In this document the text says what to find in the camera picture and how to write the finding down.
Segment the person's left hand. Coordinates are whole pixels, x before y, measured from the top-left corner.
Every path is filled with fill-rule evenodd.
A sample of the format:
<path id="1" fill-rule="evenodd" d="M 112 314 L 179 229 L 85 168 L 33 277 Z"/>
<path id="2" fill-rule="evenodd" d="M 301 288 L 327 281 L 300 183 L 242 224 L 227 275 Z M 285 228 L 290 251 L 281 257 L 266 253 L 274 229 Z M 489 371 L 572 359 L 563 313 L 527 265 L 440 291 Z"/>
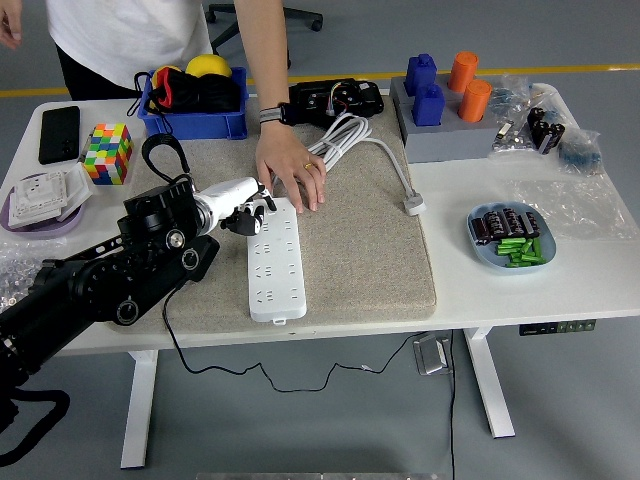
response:
<path id="1" fill-rule="evenodd" d="M 269 190 L 273 189 L 273 177 L 281 181 L 298 213 L 305 205 L 301 189 L 309 210 L 317 211 L 325 202 L 324 161 L 304 147 L 290 126 L 276 121 L 260 126 L 256 168 L 259 180 Z"/>

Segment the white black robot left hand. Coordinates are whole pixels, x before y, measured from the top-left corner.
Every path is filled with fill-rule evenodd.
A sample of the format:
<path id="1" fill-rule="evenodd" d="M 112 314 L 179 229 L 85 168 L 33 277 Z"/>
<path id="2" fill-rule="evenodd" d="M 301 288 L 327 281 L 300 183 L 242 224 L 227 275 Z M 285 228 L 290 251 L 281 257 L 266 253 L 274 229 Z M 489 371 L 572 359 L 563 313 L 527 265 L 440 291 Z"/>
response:
<path id="1" fill-rule="evenodd" d="M 266 202 L 270 211 L 277 210 L 270 191 L 253 177 L 225 181 L 196 192 L 199 233 L 209 234 L 220 227 L 245 237 L 257 235 L 264 222 L 265 208 L 253 205 L 256 195 Z"/>

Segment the person's right hand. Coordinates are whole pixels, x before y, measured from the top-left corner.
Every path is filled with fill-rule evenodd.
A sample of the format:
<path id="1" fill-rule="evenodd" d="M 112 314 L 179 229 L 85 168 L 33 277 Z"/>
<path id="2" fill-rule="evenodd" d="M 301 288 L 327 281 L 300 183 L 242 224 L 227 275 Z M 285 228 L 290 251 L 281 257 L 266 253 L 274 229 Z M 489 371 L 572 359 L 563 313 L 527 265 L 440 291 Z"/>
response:
<path id="1" fill-rule="evenodd" d="M 21 0 L 0 0 L 1 44 L 11 50 L 22 43 L 22 9 Z"/>

